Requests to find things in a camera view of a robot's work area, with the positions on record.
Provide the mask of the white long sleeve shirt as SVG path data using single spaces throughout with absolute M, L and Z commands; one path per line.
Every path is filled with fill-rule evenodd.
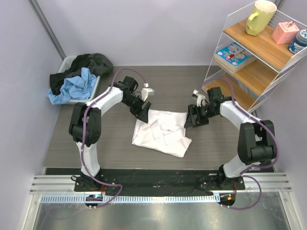
M 150 109 L 148 123 L 136 121 L 132 144 L 183 158 L 192 140 L 186 137 L 187 113 Z

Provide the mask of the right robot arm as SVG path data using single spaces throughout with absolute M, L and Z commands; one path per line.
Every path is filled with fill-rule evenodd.
M 222 189 L 230 189 L 242 180 L 242 174 L 252 167 L 263 167 L 278 155 L 274 125 L 248 113 L 233 96 L 224 96 L 221 88 L 214 87 L 207 95 L 194 90 L 196 104 L 188 106 L 185 128 L 207 125 L 209 119 L 220 115 L 227 118 L 239 131 L 237 155 L 219 167 L 214 182 Z

